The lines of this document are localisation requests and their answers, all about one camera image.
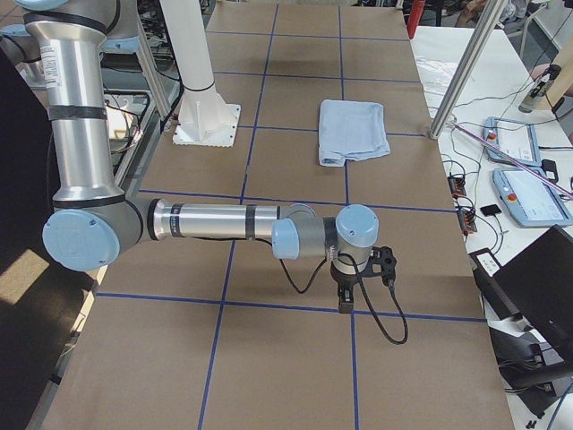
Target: red object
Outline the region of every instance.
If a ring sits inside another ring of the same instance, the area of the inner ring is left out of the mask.
[[[415,0],[414,4],[412,4],[412,10],[410,11],[410,17],[408,18],[408,24],[406,26],[410,39],[414,38],[415,29],[418,28],[425,4],[425,0]]]

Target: white label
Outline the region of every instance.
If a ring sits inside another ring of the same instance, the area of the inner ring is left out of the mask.
[[[44,66],[44,77],[46,78],[46,88],[60,86],[60,73],[57,66],[56,50],[53,47],[43,47],[40,49],[42,55],[42,65]]]
[[[514,159],[533,161],[531,142],[527,127],[522,124],[498,121],[498,144],[500,150]]]
[[[477,260],[490,276],[493,276],[493,273],[500,269],[500,266],[493,260],[490,254],[479,254],[477,255]]]

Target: light blue joint cap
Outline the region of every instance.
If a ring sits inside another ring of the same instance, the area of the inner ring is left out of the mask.
[[[50,255],[73,271],[92,271],[119,255],[115,231],[96,215],[66,209],[52,215],[42,233]]]
[[[31,11],[49,11],[68,3],[69,0],[15,0],[15,3]]]
[[[140,48],[140,37],[134,36],[125,39],[108,39],[101,50],[108,54],[135,54]]]
[[[300,250],[295,223],[289,219],[278,219],[272,223],[272,253],[283,260],[296,260]]]
[[[3,29],[0,30],[0,33],[5,36],[15,36],[18,38],[32,37],[31,34],[26,31],[24,24],[6,25]]]
[[[376,243],[378,226],[376,214],[362,204],[346,206],[337,216],[338,234],[357,248],[370,248]]]

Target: light blue towel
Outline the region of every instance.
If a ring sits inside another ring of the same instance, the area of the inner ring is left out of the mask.
[[[342,167],[390,154],[384,130],[384,106],[378,103],[324,100],[319,127],[322,166]]]

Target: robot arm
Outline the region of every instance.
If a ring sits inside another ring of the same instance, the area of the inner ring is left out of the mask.
[[[304,205],[194,205],[127,198],[112,173],[99,50],[107,38],[136,37],[135,0],[16,3],[29,12],[26,30],[39,44],[46,78],[62,186],[43,238],[57,261],[89,271],[144,240],[264,238],[271,239],[277,258],[321,256],[332,262],[340,300],[352,303],[354,276],[369,266],[378,238],[378,219],[370,209],[351,205],[336,218],[322,219]],[[348,309],[341,307],[341,312]]]

